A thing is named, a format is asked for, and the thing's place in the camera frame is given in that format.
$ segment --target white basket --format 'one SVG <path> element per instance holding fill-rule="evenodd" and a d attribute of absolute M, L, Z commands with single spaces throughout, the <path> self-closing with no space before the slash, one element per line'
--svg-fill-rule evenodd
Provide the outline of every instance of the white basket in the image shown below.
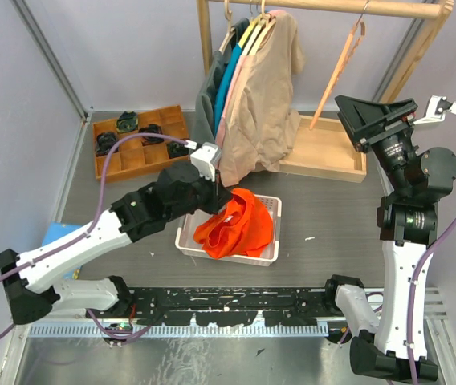
<path fill-rule="evenodd" d="M 228 261 L 237 263 L 246 263 L 247 265 L 269 266 L 278 259 L 279 249 L 279 226 L 282 219 L 282 201 L 276 197 L 265 197 L 264 195 L 255 195 L 264 205 L 271 215 L 273 220 L 273 240 L 262 251 L 259 258 L 247 257 L 245 255 L 231 255 L 224 257 L 218 261 Z M 202 250 L 202 245 L 196 243 L 193 239 L 194 232 L 199 225 L 202 225 L 209 220 L 211 216 L 200 210 L 194 215 L 187 214 L 182 218 L 178 226 L 177 238 L 174 244 L 184 254 L 191 257 L 213 259 L 205 251 Z"/>

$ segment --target wooden box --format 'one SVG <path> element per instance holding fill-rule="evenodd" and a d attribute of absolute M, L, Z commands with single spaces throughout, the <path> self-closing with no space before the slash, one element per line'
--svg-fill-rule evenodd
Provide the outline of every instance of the wooden box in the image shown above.
<path fill-rule="evenodd" d="M 180 106 L 141 112 L 137 116 L 139 119 L 139 128 L 147 127 L 149 124 L 154 123 L 161 126 L 162 134 L 175 136 L 178 139 L 189 139 L 189 131 L 187 130 Z M 118 133 L 116 131 L 116 121 L 117 119 L 110 119 L 92 124 L 92 140 L 95 147 L 96 137 L 102 132 L 115 132 L 119 139 L 137 133 L 137 131 L 124 134 Z M 107 183 L 126 180 L 152 172 L 159 172 L 163 168 L 169 167 L 173 162 L 189 159 L 188 156 L 170 159 L 167 152 L 168 142 L 169 140 L 165 140 L 163 143 L 143 146 L 142 138 L 134 138 L 123 143 L 119 147 L 119 151 L 112 155 L 107 170 Z M 107 156 L 96 156 L 95 153 L 93 153 L 93 156 L 96 179 L 100 180 Z"/>
<path fill-rule="evenodd" d="M 294 149 L 279 164 L 280 172 L 360 183 L 367 175 L 366 155 L 355 151 L 342 123 L 319 118 L 310 131 L 310 116 L 301 116 Z"/>

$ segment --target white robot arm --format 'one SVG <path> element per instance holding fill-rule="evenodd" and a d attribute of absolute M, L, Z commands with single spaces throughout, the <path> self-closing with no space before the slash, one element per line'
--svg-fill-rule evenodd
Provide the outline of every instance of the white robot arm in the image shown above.
<path fill-rule="evenodd" d="M 167 222 L 187 213 L 197 209 L 217 213 L 231 199 L 215 169 L 220 156 L 218 146 L 203 144 L 191 155 L 191 163 L 173 164 L 160 173 L 157 182 L 114 202 L 101 213 L 93 230 L 89 230 L 89 223 L 41 248 L 0 253 L 2 274 L 31 264 L 3 281 L 14 324 L 37 321 L 55 310 L 92 308 L 123 314 L 132 299 L 121 277 L 72 281 L 62 276 L 100 255 L 162 231 Z M 72 244 L 80 236 L 82 239 Z M 37 262 L 51 251 L 51 257 Z"/>
<path fill-rule="evenodd" d="M 327 295 L 340 310 L 352 333 L 350 362 L 358 375 L 398 382 L 411 381 L 408 349 L 413 351 L 417 377 L 435 381 L 437 366 L 427 359 L 423 315 L 426 274 L 431 257 L 415 282 L 415 302 L 409 304 L 409 288 L 417 264 L 437 236 L 438 201 L 449 195 L 456 179 L 456 155 L 447 148 L 431 148 L 417 154 L 412 145 L 415 128 L 440 124 L 447 112 L 456 115 L 456 103 L 432 96 L 424 117 L 416 120 L 412 99 L 380 104 L 337 96 L 340 121 L 355 149 L 377 156 L 394 191 L 381 198 L 377 225 L 383 242 L 385 288 L 381 319 L 367 302 L 362 282 L 333 276 Z M 407 341 L 407 309 L 413 306 L 413 343 Z"/>

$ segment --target wooden hanger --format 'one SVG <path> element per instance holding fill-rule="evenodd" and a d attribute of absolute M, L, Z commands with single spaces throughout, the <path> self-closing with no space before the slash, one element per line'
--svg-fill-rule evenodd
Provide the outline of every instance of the wooden hanger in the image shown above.
<path fill-rule="evenodd" d="M 259 38 L 256 39 L 256 41 L 253 44 L 253 47 L 251 48 L 250 55 L 255 55 L 258 51 L 260 46 L 262 45 L 263 40 L 266 38 L 266 36 L 269 34 L 269 32 L 272 31 L 273 27 L 276 24 L 276 18 L 272 18 L 270 15 L 267 15 L 268 17 L 271 18 L 267 26 L 260 32 Z"/>
<path fill-rule="evenodd" d="M 244 46 L 244 51 L 242 52 L 243 55 L 248 55 L 250 53 L 251 48 L 254 45 L 254 42 L 259 37 L 260 31 L 262 31 L 262 29 L 267 25 L 267 22 L 271 18 L 269 14 L 266 14 L 265 7 L 266 0 L 262 0 L 260 15 L 256 18 L 256 20 L 258 20 L 258 24 L 254 27 L 253 31 L 251 32 L 250 40 Z"/>
<path fill-rule="evenodd" d="M 231 39 L 235 36 L 235 28 L 231 26 L 231 15 L 232 11 L 230 9 L 230 0 L 225 0 L 225 19 L 228 22 L 228 31 L 226 32 L 226 36 L 219 47 L 219 50 L 224 53 L 226 47 L 230 43 Z"/>
<path fill-rule="evenodd" d="M 362 13 L 360 14 L 360 17 L 358 18 L 358 20 L 356 20 L 355 25 L 349 31 L 348 38 L 346 39 L 344 48 L 342 48 L 342 52 L 340 53 L 339 60 L 337 61 L 337 64 L 335 65 L 335 69 L 333 70 L 332 77 L 330 78 L 330 81 L 328 82 L 328 85 L 326 86 L 326 89 L 324 90 L 323 97 L 321 98 L 321 101 L 319 102 L 319 106 L 317 107 L 316 113 L 314 114 L 314 117 L 311 119 L 311 122 L 310 122 L 311 130 L 316 125 L 317 120 L 319 120 L 319 117 L 321 115 L 321 112 L 323 111 L 324 105 L 326 104 L 328 98 L 330 97 L 330 94 L 332 93 L 333 88 L 335 88 L 335 85 L 339 81 L 340 74 L 342 74 L 342 72 L 346 68 L 346 65 L 348 64 L 349 59 L 355 53 L 356 48 L 360 45 L 362 39 L 365 36 L 365 24 L 361 20 L 362 20 L 362 17 L 364 16 L 365 10 L 367 10 L 369 1 L 370 0 L 367 0 L 367 2 L 365 3 L 365 6 L 364 6 L 364 10 L 362 10 Z M 355 44 L 353 45 L 353 47 L 350 50 L 351 43 L 353 41 L 353 38 L 355 37 L 355 33 L 358 30 L 358 27 L 360 27 L 360 36 L 358 37 Z"/>
<path fill-rule="evenodd" d="M 244 44 L 246 43 L 246 40 L 250 37 L 251 32 L 253 32 L 253 29 L 255 28 L 257 23 L 259 22 L 259 18 L 253 18 L 253 12 L 251 10 L 251 2 L 252 2 L 252 0 L 250 0 L 251 23 L 246 28 L 246 30 L 242 34 L 242 37 L 238 41 L 238 45 L 241 46 L 241 48 L 244 48 Z"/>

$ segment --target blue object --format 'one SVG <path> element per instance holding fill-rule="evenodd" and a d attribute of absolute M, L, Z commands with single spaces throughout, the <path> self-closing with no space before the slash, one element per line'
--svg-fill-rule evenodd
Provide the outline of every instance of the blue object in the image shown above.
<path fill-rule="evenodd" d="M 225 73 L 222 76 L 221 84 L 219 85 L 219 91 L 215 97 L 214 105 L 214 138 L 218 133 L 219 122 L 221 122 L 222 110 L 225 107 L 226 96 L 230 90 L 231 78 L 234 77 L 235 68 L 237 66 L 238 58 L 241 57 L 242 48 L 238 44 L 235 46 L 234 50 L 231 53 L 230 62 L 228 67 L 226 67 Z"/>
<path fill-rule="evenodd" d="M 68 235 L 69 233 L 72 233 L 73 231 L 79 229 L 82 226 L 78 225 L 67 225 L 65 223 L 57 223 L 57 222 L 51 222 L 50 227 L 46 231 L 46 235 L 44 236 L 43 239 L 43 246 L 48 245 L 49 243 L 52 243 L 53 241 L 56 241 L 57 239 L 60 239 L 64 237 L 65 235 Z M 63 275 L 64 279 L 77 279 L 78 274 L 80 272 L 80 269 L 82 266 L 77 267 L 73 271 L 70 271 L 67 274 Z"/>

